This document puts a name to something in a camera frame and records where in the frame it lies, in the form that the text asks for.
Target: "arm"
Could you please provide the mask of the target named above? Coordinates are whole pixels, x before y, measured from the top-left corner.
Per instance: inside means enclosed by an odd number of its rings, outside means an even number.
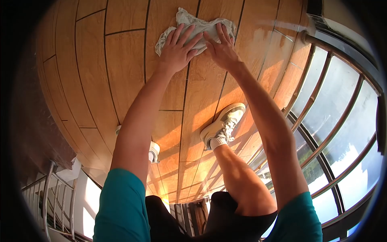
[[[140,90],[125,116],[113,153],[110,170],[128,170],[145,187],[152,131],[165,89],[172,76],[195,56],[197,50],[190,50],[202,37],[202,34],[198,34],[183,46],[195,26],[190,26],[178,41],[183,27],[184,24],[179,25],[168,35],[155,72]]]
[[[278,210],[281,210],[297,195],[309,191],[298,164],[293,133],[273,99],[235,52],[234,39],[230,39],[225,26],[221,27],[219,24],[216,28],[221,44],[204,33],[204,38],[208,41],[206,45],[213,60],[235,78],[245,94],[262,138],[276,191]]]

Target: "white sneaker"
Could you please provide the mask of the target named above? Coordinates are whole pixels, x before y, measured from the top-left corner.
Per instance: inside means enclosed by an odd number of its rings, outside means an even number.
[[[116,128],[116,135],[120,132],[121,125],[117,126]],[[151,141],[151,146],[149,147],[149,157],[152,158],[151,164],[153,163],[160,163],[157,159],[160,153],[160,146],[156,144],[155,142]]]
[[[153,159],[151,160],[151,164],[160,163],[160,161],[157,160],[159,153],[160,153],[160,146],[158,144],[151,141],[151,146],[149,147],[149,153],[152,153],[152,155],[153,155]]]
[[[222,137],[227,143],[234,141],[231,133],[245,112],[246,107],[243,103],[234,103],[225,107],[219,117],[200,133],[200,138],[207,150],[211,150],[211,138]]]

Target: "white rag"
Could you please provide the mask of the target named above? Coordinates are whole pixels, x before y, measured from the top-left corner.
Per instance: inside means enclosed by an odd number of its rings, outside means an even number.
[[[177,26],[179,24],[184,24],[184,28],[179,36],[181,35],[188,29],[188,27],[192,24],[196,25],[196,28],[194,31],[191,33],[185,44],[187,44],[190,40],[192,40],[198,33],[207,31],[210,38],[215,40],[216,42],[220,43],[219,36],[216,32],[216,27],[215,24],[217,23],[222,23],[226,26],[227,28],[227,33],[229,34],[230,38],[233,37],[235,39],[235,24],[233,21],[228,20],[228,19],[223,19],[223,18],[217,18],[215,20],[212,20],[211,22],[207,22],[201,19],[196,18],[195,16],[189,14],[185,9],[179,8],[179,11],[176,13],[176,22]],[[157,42],[155,49],[156,53],[160,56],[161,51],[163,49],[163,46],[165,44],[165,41],[167,40],[167,37],[169,33],[171,33],[176,27],[169,27],[160,35],[159,41]],[[197,44],[192,48],[192,50],[198,50],[196,55],[202,53],[205,49],[207,49],[205,45],[205,39],[202,38],[199,40]]]

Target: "shirt sleeve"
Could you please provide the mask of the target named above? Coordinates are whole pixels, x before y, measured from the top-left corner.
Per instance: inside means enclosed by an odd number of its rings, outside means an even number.
[[[111,170],[99,198],[93,241],[150,240],[144,185],[127,170]]]
[[[265,242],[322,241],[321,223],[313,207],[310,192],[305,192],[284,206]]]

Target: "fingers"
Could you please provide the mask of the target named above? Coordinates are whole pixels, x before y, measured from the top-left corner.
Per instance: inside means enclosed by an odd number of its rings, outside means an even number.
[[[223,44],[223,43],[226,43],[226,42],[227,42],[227,39],[226,39],[226,37],[224,36],[224,33],[223,33],[223,30],[222,30],[222,25],[221,25],[221,23],[217,23],[217,24],[216,24],[216,32],[218,33],[220,42],[221,42],[222,44]]]
[[[227,27],[226,27],[226,25],[224,25],[224,24],[222,25],[222,31],[223,31],[223,34],[224,34],[224,36],[225,36],[227,42],[229,42],[229,43],[231,44],[230,35],[228,35],[228,33],[227,33]]]
[[[191,50],[190,52],[188,52],[187,54],[187,61],[190,61],[197,53],[197,50]]]
[[[165,45],[164,46],[166,46],[166,45],[170,45],[171,44],[171,41],[172,41],[172,37],[173,37],[173,35],[175,34],[175,29],[174,30],[172,30],[171,32],[170,32],[170,34],[168,35],[168,37],[167,37],[167,40],[165,41]]]
[[[184,48],[187,50],[187,51],[189,51],[190,49],[192,49],[194,46],[195,46],[195,44],[197,43],[197,42],[199,42],[199,40],[202,38],[202,36],[203,36],[203,33],[198,33],[190,42],[188,42],[185,46],[184,46]]]
[[[205,39],[206,41],[210,42],[213,46],[218,45],[218,43],[217,43],[215,40],[211,39],[211,37],[210,37],[210,35],[208,34],[207,31],[204,31],[204,32],[203,32],[203,37],[204,37],[204,39]]]
[[[211,53],[212,56],[215,56],[215,48],[210,42],[206,42],[205,45],[207,46],[208,51]]]
[[[180,46],[183,46],[185,42],[187,41],[188,37],[192,34],[193,30],[195,29],[195,25],[191,25],[188,27],[188,29],[182,34],[182,37],[180,38],[179,42],[177,43]]]
[[[177,27],[176,31],[175,31],[175,34],[173,35],[173,38],[172,38],[172,41],[171,41],[171,45],[175,45],[179,36],[180,36],[180,33],[182,32],[182,29],[184,28],[184,24],[179,24],[179,26]]]

